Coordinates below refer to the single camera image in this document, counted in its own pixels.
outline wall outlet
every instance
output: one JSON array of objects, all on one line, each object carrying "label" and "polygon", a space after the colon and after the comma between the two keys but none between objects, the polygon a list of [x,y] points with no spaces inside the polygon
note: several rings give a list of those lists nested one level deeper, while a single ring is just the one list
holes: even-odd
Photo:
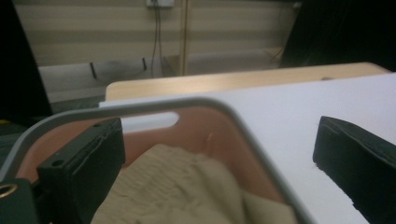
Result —
[{"label": "wall outlet", "polygon": [[175,0],[146,0],[147,7],[154,7],[154,1],[158,2],[159,7],[174,7]]}]

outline bin handle slot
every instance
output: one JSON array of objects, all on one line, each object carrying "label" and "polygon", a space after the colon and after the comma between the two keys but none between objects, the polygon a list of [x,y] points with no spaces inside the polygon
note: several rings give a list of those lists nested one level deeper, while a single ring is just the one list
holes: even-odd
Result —
[{"label": "bin handle slot", "polygon": [[123,133],[136,133],[174,126],[179,121],[176,112],[164,112],[129,118],[121,118]]}]

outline white tabletop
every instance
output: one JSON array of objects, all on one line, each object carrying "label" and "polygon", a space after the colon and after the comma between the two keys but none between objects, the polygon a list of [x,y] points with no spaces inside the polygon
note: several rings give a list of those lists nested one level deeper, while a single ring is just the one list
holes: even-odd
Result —
[{"label": "white tabletop", "polygon": [[317,223],[368,223],[312,161],[321,116],[343,119],[396,145],[396,74],[102,102],[130,105],[208,97],[233,109]]}]

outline electrical cable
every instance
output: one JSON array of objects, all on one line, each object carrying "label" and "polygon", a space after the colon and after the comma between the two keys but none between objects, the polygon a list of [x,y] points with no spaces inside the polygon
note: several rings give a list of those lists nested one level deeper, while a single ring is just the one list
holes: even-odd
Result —
[{"label": "electrical cable", "polygon": [[[285,9],[285,3],[282,2],[282,5],[281,5],[280,10],[279,10],[279,14],[277,15],[277,23],[278,23],[279,27],[282,27],[281,18],[282,18],[282,14],[283,14],[283,10],[284,9]],[[282,35],[282,43],[285,43],[285,36],[284,35]],[[276,57],[279,56],[283,52],[284,49],[285,49],[285,46],[282,46],[282,48],[279,50],[279,52],[276,53],[275,55],[273,55],[273,57],[270,59],[270,62],[273,62],[276,59]]]},{"label": "electrical cable", "polygon": [[[156,11],[155,7],[158,4],[157,0],[152,0],[154,5],[154,10]],[[154,58],[155,58],[155,51],[157,50],[157,36],[158,36],[158,20],[157,20],[157,13],[155,13],[155,31],[154,31],[154,48],[152,51],[151,57],[151,66],[150,66],[150,73],[151,78],[154,78]]]},{"label": "electrical cable", "polygon": [[162,27],[161,27],[161,23],[162,23],[162,20],[161,20],[161,8],[160,8],[160,5],[158,4],[158,0],[157,0],[157,6],[156,6],[156,8],[157,8],[157,17],[158,17],[158,46],[159,46],[159,52],[160,52],[160,64],[161,64],[161,70],[162,70],[162,74],[163,74],[163,76],[164,76],[164,73],[163,73],[163,40],[162,40]]},{"label": "electrical cable", "polygon": [[160,13],[160,5],[158,3],[158,0],[152,0],[153,3],[153,8],[154,8],[154,13],[155,13],[155,38],[154,38],[154,50],[152,52],[152,58],[151,58],[151,77],[154,77],[154,59],[155,59],[155,53],[157,51],[157,43],[158,43],[158,49],[159,49],[159,54],[160,54],[160,64],[161,64],[161,72],[163,74],[163,47],[162,47],[162,37],[161,37],[161,13]]}]

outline folded fabric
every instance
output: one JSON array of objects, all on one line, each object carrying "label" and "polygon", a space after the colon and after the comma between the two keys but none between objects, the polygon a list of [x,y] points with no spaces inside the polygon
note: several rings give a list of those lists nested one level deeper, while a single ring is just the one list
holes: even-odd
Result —
[{"label": "folded fabric", "polygon": [[239,188],[219,161],[157,145],[123,170],[92,223],[297,223],[292,209]]}]

